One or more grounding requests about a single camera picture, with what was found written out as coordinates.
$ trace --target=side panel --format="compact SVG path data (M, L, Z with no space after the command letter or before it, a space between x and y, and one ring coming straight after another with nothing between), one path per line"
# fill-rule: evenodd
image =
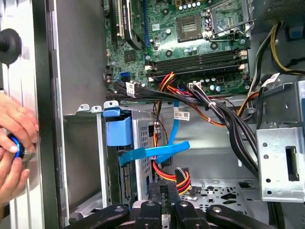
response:
M1 29L6 28L19 33L22 54L9 68L2 66L4 91L35 112L40 124L37 154L27 165L30 178L26 189L10 202L11 228L57 229L53 111L45 1L1 1Z

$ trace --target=finger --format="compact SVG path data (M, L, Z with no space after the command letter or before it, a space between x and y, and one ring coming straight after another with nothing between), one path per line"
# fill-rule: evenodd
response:
M16 197L20 192L22 192L25 188L25 184L27 183L27 179L29 178L30 170L25 169L21 172L19 182L15 188L15 190L12 192L11 197Z
M35 151L35 147L30 139L30 136L14 119L9 117L7 114L2 114L0 117L0 124L2 127L13 133L28 151Z
M24 108L24 107L18 107L18 111L23 113L24 115L26 115L29 118L29 120L33 123L36 131L39 130L38 120L32 111L30 111L29 109Z
M3 158L0 161L0 187L4 184L7 174L11 170L13 158L14 154L10 152L4 152Z
M5 152L5 149L1 147L1 148L0 148L0 161L1 161L2 158L3 158L4 152Z
M22 169L22 159L15 158L13 163L11 164L10 173L7 175L2 187L0 188L0 192L2 194L4 192L9 193L9 196L12 194L12 192L15 190L19 182L21 169Z
M0 146L11 153L18 151L17 146L6 136L3 130L0 129Z
M7 114L25 129L33 143L37 142L37 131L35 126L25 114L18 112L15 109L7 110Z

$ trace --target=chip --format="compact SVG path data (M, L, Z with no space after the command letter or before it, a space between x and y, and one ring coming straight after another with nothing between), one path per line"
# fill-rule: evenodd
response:
M135 60L136 60L135 50L132 49L132 50L125 51L124 57L125 57L125 63L135 62Z
M177 18L177 40L187 42L202 39L201 16Z

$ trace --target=blue plastic clip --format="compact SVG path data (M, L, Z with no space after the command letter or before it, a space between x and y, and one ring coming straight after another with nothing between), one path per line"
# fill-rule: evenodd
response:
M157 156L157 159L158 159L158 157L161 155L174 155L174 154L184 151L188 148L190 148L190 144L188 141L181 142L181 143L178 143L175 145L160 146L160 147L149 148L149 149L145 149L142 147L142 148L134 149L134 150L124 153L122 156L119 157L119 163L120 163L120 166L123 166L130 161L134 161L137 159L143 159L143 158L147 158L147 157L151 157L151 156Z
M108 117L120 117L120 115L121 115L121 109L119 107L103 111L103 117L104 118L108 118Z

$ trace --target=motherboard screw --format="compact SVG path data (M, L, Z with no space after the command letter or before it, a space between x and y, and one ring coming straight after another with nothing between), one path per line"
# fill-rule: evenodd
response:
M240 40L239 40L239 43L240 43L240 44L246 44L246 40L245 40L245 39L240 39Z

